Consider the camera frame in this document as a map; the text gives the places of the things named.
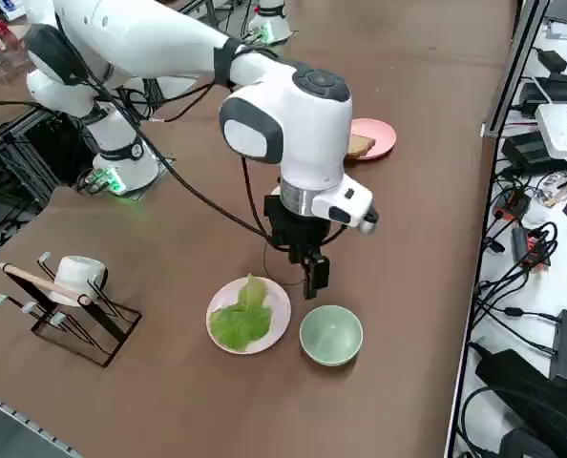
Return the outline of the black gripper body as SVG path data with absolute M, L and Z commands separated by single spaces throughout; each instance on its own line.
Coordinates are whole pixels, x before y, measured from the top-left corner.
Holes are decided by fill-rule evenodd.
M 329 263 L 321 253 L 322 242 L 330 230 L 328 220 L 296 215 L 276 195 L 264 198 L 263 214 L 271 227 L 268 243 L 285 252 L 291 263 Z

